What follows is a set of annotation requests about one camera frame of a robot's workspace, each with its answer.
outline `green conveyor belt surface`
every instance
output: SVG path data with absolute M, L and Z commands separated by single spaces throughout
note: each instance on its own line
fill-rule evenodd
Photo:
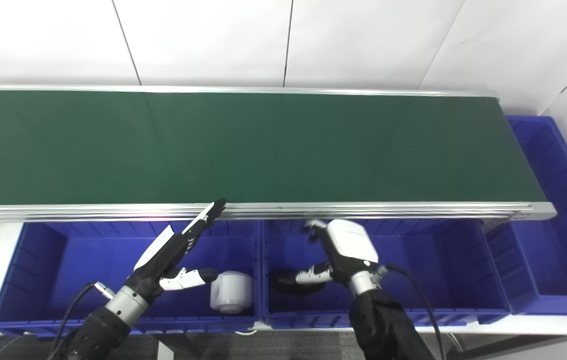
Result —
M 0 205 L 546 201 L 491 97 L 0 91 Z

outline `blue plastic bin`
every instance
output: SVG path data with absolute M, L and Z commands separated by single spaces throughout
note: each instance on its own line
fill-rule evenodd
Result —
M 567 315 L 567 145 L 551 117 L 508 119 L 558 215 L 502 225 L 489 247 L 515 313 Z
M 172 221 L 180 231 L 187 221 Z M 117 291 L 167 221 L 26 223 L 0 291 L 0 332 L 55 335 L 64 312 L 86 283 L 101 281 Z M 166 291 L 135 324 L 132 333 L 247 330 L 259 318 L 260 241 L 263 223 L 216 221 L 180 267 L 215 267 L 254 278 L 254 305 L 237 316 L 210 308 L 210 285 Z M 106 303 L 90 291 L 70 313 L 66 332 Z
M 441 326 L 489 324 L 510 312 L 497 269 L 478 220 L 361 220 L 379 253 L 381 264 L 407 269 L 421 284 Z M 275 329 L 350 326 L 353 297 L 334 282 L 309 296 L 282 294 L 268 286 L 274 269 L 304 269 L 325 262 L 322 245 L 309 243 L 302 221 L 267 221 L 263 244 L 263 319 Z M 410 282 L 389 273 L 381 283 L 418 326 L 429 326 L 428 314 Z

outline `floor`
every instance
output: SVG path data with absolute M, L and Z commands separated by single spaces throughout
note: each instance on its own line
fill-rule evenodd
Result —
M 261 331 L 253 335 L 236 333 L 189 334 L 201 350 L 201 360 L 364 360 L 352 332 Z M 423 334 L 430 351 L 437 355 L 435 336 Z M 45 360 L 51 341 L 26 335 L 16 340 L 0 336 L 0 360 Z M 444 335 L 447 351 L 453 342 Z M 158 342 L 151 335 L 131 336 L 116 349 L 111 360 L 154 360 Z M 176 352 L 178 360 L 194 360 L 185 348 Z

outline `white cup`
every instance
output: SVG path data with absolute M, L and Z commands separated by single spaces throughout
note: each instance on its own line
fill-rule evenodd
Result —
M 252 277 L 238 271 L 219 274 L 210 289 L 210 307 L 222 314 L 239 314 L 252 306 Z

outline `robotic arm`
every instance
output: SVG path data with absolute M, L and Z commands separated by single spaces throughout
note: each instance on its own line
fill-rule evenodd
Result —
M 402 304 L 381 289 L 379 281 L 388 270 L 378 265 L 377 251 L 365 228 L 345 219 L 328 224 L 314 219 L 304 227 L 313 231 L 311 239 L 321 241 L 328 262 L 302 271 L 274 270 L 270 286 L 306 296 L 331 280 L 343 284 L 354 297 L 350 325 L 367 360 L 434 360 Z
M 164 291 L 181 290 L 213 282 L 212 268 L 175 268 L 197 244 L 203 230 L 210 228 L 226 206 L 221 199 L 210 203 L 181 233 L 170 226 L 150 244 L 121 289 L 105 306 L 95 310 L 76 332 L 55 346 L 57 357 L 69 360 L 103 360 L 130 333 L 137 319 Z

